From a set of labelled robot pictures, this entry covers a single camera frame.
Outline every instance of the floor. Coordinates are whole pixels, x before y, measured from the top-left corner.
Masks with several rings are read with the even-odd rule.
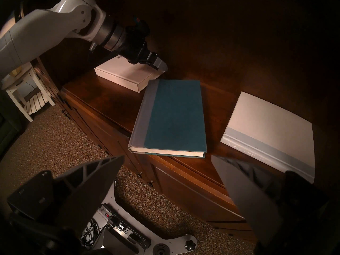
[[[56,177],[81,163],[106,157],[61,112],[43,108],[0,162],[0,210],[8,215],[6,198],[22,183],[42,170]],[[200,254],[253,254],[254,245],[222,234],[189,215],[121,168],[117,176],[117,202],[162,238],[192,234]]]

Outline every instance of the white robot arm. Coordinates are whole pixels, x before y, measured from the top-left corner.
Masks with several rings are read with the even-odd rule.
[[[131,63],[167,70],[147,49],[147,34],[122,27],[95,0],[61,0],[49,10],[34,10],[0,38],[0,78],[59,44],[65,37],[82,38],[116,51]]]

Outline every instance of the white chair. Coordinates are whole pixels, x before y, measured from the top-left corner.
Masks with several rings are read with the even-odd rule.
[[[34,68],[32,67],[31,63],[28,62],[21,67],[22,70],[18,75],[16,75],[15,77],[7,75],[2,80],[1,89],[6,90],[6,92],[13,100],[14,104],[22,112],[22,114],[24,114],[26,118],[30,122],[32,122],[33,119],[30,116],[31,114],[40,110],[47,102],[54,106],[54,102],[51,99],[51,94],[49,93],[49,91],[45,89],[44,85],[35,74]],[[31,78],[34,80],[40,92],[26,102],[17,90],[22,84],[26,83],[26,81]]]

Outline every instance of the knob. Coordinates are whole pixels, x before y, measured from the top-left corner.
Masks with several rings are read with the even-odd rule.
[[[193,251],[196,247],[196,243],[193,242],[192,240],[188,240],[185,242],[185,246],[184,246],[187,251]]]

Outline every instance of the book cover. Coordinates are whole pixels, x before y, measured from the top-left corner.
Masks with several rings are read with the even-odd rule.
[[[139,93],[147,86],[149,80],[158,78],[164,71],[145,64],[131,64],[126,58],[118,55],[97,66],[95,73]]]
[[[241,92],[221,142],[282,172],[313,183],[312,124],[265,100]]]
[[[151,80],[129,141],[136,153],[204,157],[201,86],[194,80]]]

